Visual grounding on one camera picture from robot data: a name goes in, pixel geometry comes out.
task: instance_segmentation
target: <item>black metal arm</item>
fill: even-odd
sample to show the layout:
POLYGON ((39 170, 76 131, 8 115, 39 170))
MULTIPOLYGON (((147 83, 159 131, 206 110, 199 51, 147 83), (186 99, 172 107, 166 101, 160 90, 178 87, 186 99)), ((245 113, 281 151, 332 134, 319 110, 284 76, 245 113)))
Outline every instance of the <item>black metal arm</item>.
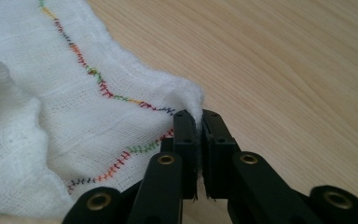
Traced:
POLYGON ((182 200, 197 199, 202 163, 207 196, 228 199, 235 224, 358 224, 358 198, 331 186, 309 197, 296 192, 261 156, 241 151, 218 114, 203 111, 200 137, 186 111, 174 115, 173 128, 174 138, 162 141, 141 182, 122 193, 86 192, 63 223, 182 223, 182 200))

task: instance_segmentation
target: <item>white fabric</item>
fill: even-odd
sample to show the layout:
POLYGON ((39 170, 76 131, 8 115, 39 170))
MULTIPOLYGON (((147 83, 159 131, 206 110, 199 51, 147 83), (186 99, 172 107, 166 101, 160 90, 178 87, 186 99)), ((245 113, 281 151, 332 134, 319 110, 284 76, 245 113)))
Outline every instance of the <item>white fabric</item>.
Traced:
POLYGON ((85 1, 0 0, 0 62, 0 214, 63 217, 89 189, 124 190, 174 112, 200 121, 201 89, 138 62, 85 1))

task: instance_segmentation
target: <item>embroidered line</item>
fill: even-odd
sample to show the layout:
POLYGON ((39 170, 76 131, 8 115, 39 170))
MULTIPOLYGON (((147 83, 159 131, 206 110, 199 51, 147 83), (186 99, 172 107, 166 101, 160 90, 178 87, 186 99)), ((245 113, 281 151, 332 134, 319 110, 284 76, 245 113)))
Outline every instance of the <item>embroidered line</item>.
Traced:
POLYGON ((60 22, 60 19, 54 13, 52 13, 47 7, 45 7, 45 1, 39 0, 39 6, 41 7, 42 11, 46 15, 48 15, 50 18, 53 19, 54 25, 57 27, 58 32, 65 38, 66 42, 69 45, 69 48, 76 55, 77 62, 82 67, 84 67, 86 69, 87 74, 94 76, 97 79, 97 84, 100 88, 99 91, 102 96, 104 96, 106 98, 112 98, 115 100, 120 100, 120 101, 124 101, 124 102, 128 102, 128 103, 137 104, 141 108, 151 109, 153 111, 162 111, 162 112, 165 112, 166 114, 168 114, 169 116, 172 116, 174 114, 175 109, 170 108, 170 107, 157 108, 157 107, 155 107, 151 104, 148 104, 144 101, 132 99, 130 97, 125 97, 122 95, 113 94, 109 90, 106 81, 103 79, 103 76, 101 75, 101 72, 96 67, 93 67, 93 66, 90 66, 89 64, 87 64, 83 54, 81 53, 79 47, 77 46, 77 44, 75 44, 75 42, 72 41, 70 36, 64 31, 63 26, 60 22))
POLYGON ((97 177, 88 177, 88 178, 78 178, 76 180, 70 180, 67 185, 68 193, 72 194, 75 188, 79 185, 86 185, 90 183, 103 182, 110 178, 114 177, 114 174, 126 164, 126 160, 131 157, 131 153, 143 153, 150 150, 154 150, 159 147, 159 143, 162 139, 167 137, 173 137, 173 129, 169 129, 165 134, 163 134, 159 139, 156 139, 153 143, 150 143, 146 146, 138 147, 126 147, 127 150, 123 151, 118 158, 115 158, 115 162, 108 168, 108 170, 97 177))

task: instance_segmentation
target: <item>brass rivet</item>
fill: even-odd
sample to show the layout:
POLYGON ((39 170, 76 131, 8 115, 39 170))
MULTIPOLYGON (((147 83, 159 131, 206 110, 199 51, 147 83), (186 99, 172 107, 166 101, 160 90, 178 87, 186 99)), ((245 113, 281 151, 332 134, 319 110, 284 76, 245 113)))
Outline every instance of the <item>brass rivet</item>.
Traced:
POLYGON ((92 195, 87 201, 87 207, 91 211, 98 211, 105 208, 112 202, 112 197, 105 192, 98 192, 92 195))
POLYGON ((241 161, 248 163, 248 164, 256 164, 258 162, 257 157, 245 154, 240 157, 241 161))
POLYGON ((328 190, 324 193, 324 199, 334 205, 335 207, 341 209, 350 209, 353 207, 353 203, 345 195, 337 193, 335 191, 328 190))
POLYGON ((158 162, 163 165, 169 165, 175 161, 175 157, 170 155, 163 155, 158 157, 158 162))

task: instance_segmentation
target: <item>light wood grain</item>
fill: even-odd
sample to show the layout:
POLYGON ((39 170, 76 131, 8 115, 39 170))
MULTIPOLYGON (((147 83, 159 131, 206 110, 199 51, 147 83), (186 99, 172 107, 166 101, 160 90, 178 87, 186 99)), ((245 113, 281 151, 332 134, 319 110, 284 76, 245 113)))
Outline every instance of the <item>light wood grain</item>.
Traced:
MULTIPOLYGON (((143 62, 200 84, 241 149, 293 189, 358 196, 358 1, 89 3, 143 62)), ((200 197, 184 223, 230 223, 225 202, 200 197)))

